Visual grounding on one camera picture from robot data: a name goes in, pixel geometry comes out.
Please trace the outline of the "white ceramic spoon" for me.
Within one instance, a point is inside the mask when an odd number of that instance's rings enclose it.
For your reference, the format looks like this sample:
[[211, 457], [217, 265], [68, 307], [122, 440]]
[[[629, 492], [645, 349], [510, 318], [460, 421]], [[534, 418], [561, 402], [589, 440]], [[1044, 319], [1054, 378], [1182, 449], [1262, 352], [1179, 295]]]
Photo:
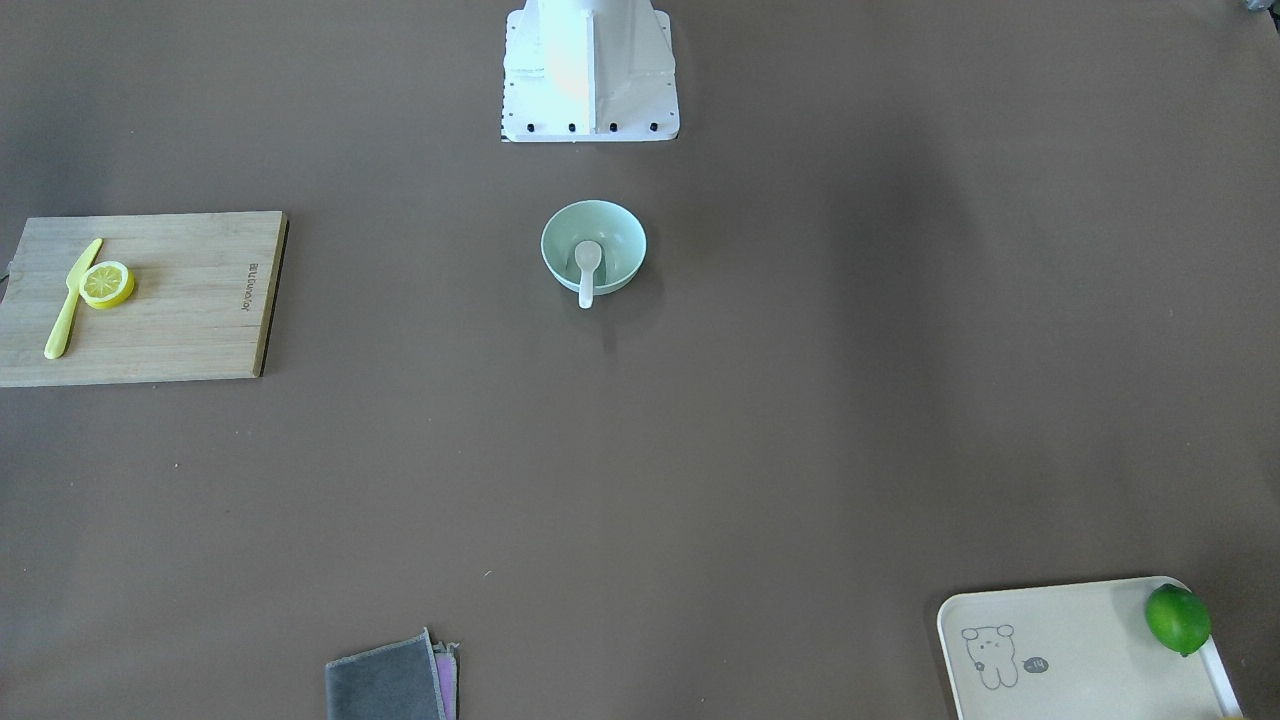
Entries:
[[594, 240], [579, 242], [573, 249], [573, 260], [580, 270], [579, 306], [590, 309], [595, 297], [595, 273], [600, 268], [603, 249]]

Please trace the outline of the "light green bowl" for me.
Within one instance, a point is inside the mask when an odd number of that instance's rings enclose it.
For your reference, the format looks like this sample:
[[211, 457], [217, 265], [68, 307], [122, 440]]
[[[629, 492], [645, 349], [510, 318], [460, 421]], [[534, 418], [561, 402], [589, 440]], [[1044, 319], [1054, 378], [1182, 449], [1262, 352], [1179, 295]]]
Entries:
[[596, 199], [562, 208], [544, 225], [540, 251], [550, 274], [573, 293], [579, 292], [582, 279], [575, 250], [586, 241], [602, 247], [602, 261], [593, 275], [595, 296], [623, 288], [646, 256], [646, 233], [626, 208]]

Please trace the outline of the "grey folded cloth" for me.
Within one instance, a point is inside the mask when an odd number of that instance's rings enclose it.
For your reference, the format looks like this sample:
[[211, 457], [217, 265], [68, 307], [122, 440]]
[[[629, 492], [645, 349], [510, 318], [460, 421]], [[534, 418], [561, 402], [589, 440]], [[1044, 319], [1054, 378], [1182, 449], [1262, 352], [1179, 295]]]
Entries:
[[457, 719], [456, 643], [430, 630], [325, 665], [329, 719]]

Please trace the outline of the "bamboo cutting board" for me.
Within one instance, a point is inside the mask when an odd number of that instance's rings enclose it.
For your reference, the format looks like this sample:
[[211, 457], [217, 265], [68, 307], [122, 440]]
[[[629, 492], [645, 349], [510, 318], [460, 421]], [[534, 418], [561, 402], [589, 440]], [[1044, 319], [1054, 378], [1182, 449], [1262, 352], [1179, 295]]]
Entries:
[[[3, 386], [260, 375], [287, 228], [283, 211], [28, 219], [3, 296]], [[67, 273], [93, 240], [100, 261], [134, 273], [134, 292], [111, 309], [78, 302], [65, 352], [49, 359]]]

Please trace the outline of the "cream tray with rabbit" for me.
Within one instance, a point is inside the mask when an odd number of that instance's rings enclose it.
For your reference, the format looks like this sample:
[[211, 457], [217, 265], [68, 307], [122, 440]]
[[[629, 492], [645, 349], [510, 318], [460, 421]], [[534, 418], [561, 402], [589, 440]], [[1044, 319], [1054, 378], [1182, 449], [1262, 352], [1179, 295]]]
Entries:
[[960, 719], [1240, 719], [1212, 641], [1180, 655], [1146, 621], [1171, 577], [955, 594], [937, 632]]

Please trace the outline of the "lemon half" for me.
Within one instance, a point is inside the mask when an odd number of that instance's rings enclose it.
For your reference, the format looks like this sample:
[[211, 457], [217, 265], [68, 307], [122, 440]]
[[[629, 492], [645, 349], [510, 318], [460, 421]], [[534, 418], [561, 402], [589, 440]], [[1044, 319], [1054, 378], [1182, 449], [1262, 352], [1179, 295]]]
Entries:
[[97, 263], [82, 275], [79, 297], [92, 309], [116, 307], [131, 299], [136, 284], [134, 273], [123, 263]]

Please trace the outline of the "yellow plastic knife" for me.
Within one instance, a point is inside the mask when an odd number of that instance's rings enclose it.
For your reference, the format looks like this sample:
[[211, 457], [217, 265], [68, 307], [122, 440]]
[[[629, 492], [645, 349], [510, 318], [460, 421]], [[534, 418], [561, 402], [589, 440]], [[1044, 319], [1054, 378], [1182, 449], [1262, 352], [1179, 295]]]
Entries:
[[93, 265], [93, 260], [99, 255], [102, 243], [102, 238], [93, 238], [76, 259], [70, 270], [67, 273], [67, 296], [45, 343], [45, 359], [59, 359], [67, 351], [72, 327], [76, 319], [76, 309], [81, 300], [81, 282], [84, 273]]

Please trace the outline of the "green lime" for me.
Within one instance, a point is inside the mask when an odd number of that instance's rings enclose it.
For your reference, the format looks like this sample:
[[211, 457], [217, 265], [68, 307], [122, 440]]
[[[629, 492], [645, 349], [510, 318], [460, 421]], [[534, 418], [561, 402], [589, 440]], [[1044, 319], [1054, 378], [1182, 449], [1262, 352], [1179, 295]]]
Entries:
[[1144, 603], [1144, 619], [1152, 637], [1181, 657], [1198, 652], [1212, 633], [1204, 601], [1172, 583], [1165, 583], [1149, 593]]

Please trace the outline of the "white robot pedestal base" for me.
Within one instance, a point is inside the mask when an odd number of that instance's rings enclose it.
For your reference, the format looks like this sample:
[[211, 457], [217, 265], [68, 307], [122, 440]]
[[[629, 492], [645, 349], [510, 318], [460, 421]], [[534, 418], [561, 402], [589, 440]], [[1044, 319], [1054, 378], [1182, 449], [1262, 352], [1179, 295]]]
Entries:
[[526, 1], [506, 17], [504, 29], [502, 141], [678, 137], [668, 13], [649, 1]]

